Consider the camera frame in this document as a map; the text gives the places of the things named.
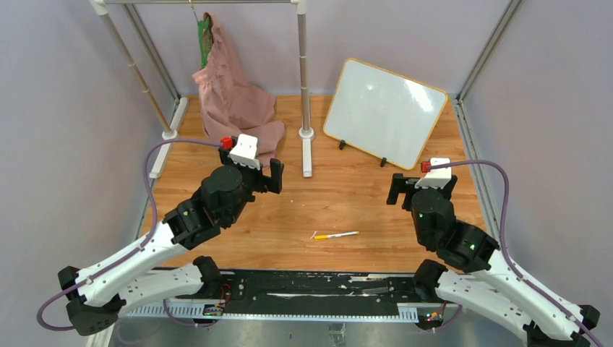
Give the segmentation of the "yellow framed whiteboard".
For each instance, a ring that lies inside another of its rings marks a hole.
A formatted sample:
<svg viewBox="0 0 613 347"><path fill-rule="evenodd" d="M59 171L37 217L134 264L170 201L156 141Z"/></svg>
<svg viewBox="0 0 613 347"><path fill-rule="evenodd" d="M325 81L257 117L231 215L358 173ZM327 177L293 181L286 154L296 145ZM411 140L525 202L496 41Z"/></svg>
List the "yellow framed whiteboard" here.
<svg viewBox="0 0 613 347"><path fill-rule="evenodd" d="M414 168L449 100L437 87L349 58L323 132L404 170Z"/></svg>

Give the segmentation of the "white marker pen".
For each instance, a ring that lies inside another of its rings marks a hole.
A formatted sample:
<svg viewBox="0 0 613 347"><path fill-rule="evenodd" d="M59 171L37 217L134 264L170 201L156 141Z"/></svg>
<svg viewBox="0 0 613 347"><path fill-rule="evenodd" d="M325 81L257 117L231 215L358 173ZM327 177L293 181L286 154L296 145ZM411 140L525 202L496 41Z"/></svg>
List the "white marker pen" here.
<svg viewBox="0 0 613 347"><path fill-rule="evenodd" d="M322 235L317 234L317 235L313 235L312 238L316 241L323 241L327 239L336 239L336 238L347 237L347 236L356 236L359 234L360 234L359 231L350 231L350 232L336 233L336 234L322 234Z"/></svg>

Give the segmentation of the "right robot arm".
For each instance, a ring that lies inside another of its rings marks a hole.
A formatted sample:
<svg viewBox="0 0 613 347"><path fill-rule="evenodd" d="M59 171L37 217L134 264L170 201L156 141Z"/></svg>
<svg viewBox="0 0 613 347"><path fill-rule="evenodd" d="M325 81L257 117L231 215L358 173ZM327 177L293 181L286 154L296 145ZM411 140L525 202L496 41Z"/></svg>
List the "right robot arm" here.
<svg viewBox="0 0 613 347"><path fill-rule="evenodd" d="M393 174L386 203L404 194L402 208L412 214L417 242L438 260L424 260L413 275L421 301L452 301L496 322L527 346L589 346L587 332L600 313L556 295L529 274L518 275L499 243L486 231L458 220L451 192L457 177L443 187Z"/></svg>

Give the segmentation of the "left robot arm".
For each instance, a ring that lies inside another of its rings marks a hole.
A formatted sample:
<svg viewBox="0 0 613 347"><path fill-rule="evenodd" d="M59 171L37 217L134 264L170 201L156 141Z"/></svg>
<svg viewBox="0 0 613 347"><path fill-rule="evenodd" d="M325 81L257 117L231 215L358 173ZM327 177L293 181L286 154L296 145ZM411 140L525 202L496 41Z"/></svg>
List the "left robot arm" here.
<svg viewBox="0 0 613 347"><path fill-rule="evenodd" d="M152 231L95 265L59 271L68 299L67 315L79 335L99 333L151 302L192 294L211 299L220 293L221 274L211 257L200 256L178 269L148 274L159 263L231 227L256 193L281 192L284 165L278 159L270 159L266 176L258 160L241 157L237 149L219 152L222 165Z"/></svg>

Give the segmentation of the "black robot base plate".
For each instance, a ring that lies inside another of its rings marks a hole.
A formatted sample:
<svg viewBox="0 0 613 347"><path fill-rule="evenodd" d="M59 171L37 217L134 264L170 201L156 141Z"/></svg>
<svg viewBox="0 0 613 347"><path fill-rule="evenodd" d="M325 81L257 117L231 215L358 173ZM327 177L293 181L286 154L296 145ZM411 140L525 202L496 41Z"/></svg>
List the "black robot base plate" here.
<svg viewBox="0 0 613 347"><path fill-rule="evenodd" d="M227 321L409 323L422 330L450 324L458 305L424 299L412 273L227 269L194 294L174 294L128 317L186 324Z"/></svg>

